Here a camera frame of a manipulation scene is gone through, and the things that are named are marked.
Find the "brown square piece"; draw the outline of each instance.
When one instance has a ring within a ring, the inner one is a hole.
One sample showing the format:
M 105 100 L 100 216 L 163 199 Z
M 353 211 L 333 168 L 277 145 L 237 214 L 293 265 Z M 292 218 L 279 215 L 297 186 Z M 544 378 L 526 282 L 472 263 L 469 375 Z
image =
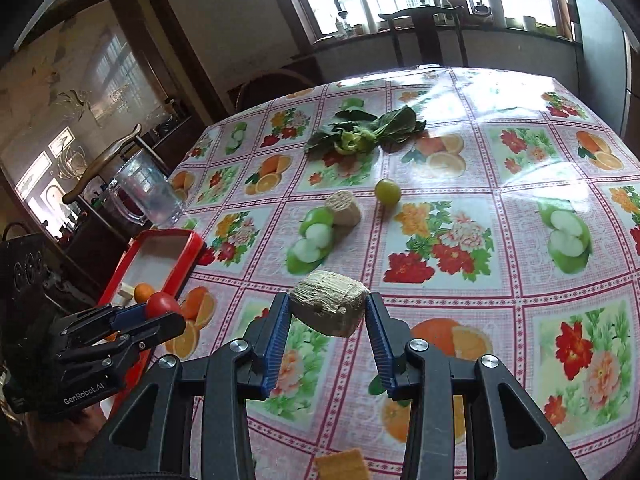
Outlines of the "brown square piece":
M 359 448 L 326 456 L 317 456 L 320 480 L 369 480 L 369 470 Z

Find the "white cylinder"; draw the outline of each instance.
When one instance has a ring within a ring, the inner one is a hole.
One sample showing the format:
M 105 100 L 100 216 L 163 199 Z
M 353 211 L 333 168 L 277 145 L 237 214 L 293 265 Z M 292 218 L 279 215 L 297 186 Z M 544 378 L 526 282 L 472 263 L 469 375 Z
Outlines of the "white cylinder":
M 369 4 L 367 0 L 360 0 L 362 3 L 362 10 L 364 11 L 364 15 L 367 18 L 367 28 L 369 34 L 373 34 L 378 31 L 378 23 L 373 19 L 373 15 L 371 13 L 371 9 L 369 9 Z
M 524 30 L 528 30 L 529 32 L 536 32 L 538 30 L 536 27 L 536 19 L 533 16 L 523 16 L 522 24 L 524 25 Z
M 502 0 L 487 0 L 487 4 L 491 7 L 491 14 L 494 16 L 494 27 L 506 28 L 507 21 L 504 19 Z

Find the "red tomato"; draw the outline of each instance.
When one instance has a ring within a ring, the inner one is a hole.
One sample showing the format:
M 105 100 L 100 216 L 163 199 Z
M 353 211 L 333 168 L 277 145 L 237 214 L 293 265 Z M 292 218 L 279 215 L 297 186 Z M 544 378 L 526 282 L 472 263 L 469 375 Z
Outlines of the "red tomato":
M 167 312 L 177 312 L 182 314 L 180 305 L 171 294 L 166 292 L 154 292 L 148 300 L 146 300 L 145 317 L 152 319 L 162 316 Z

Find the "beige cylindrical piece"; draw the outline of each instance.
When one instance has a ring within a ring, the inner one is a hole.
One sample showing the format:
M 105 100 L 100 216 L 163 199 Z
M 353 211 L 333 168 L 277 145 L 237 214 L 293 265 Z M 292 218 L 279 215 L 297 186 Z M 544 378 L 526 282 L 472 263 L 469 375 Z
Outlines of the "beige cylindrical piece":
M 349 337 L 364 316 L 369 290 L 347 276 L 314 270 L 293 288 L 291 313 L 325 335 Z
M 362 213 L 351 191 L 345 189 L 332 194 L 324 206 L 334 214 L 335 225 L 354 226 L 360 223 Z

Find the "clear glass pitcher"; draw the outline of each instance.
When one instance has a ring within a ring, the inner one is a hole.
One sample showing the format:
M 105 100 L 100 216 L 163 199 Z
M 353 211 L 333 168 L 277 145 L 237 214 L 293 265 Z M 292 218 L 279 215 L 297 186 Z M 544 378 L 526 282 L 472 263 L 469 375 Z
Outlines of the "clear glass pitcher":
M 184 211 L 184 202 L 178 197 L 166 177 L 154 164 L 151 156 L 140 150 L 113 177 L 107 188 L 113 205 L 127 220 L 144 225 L 147 220 L 160 229 L 172 227 Z M 122 190 L 142 215 L 127 208 L 118 192 Z

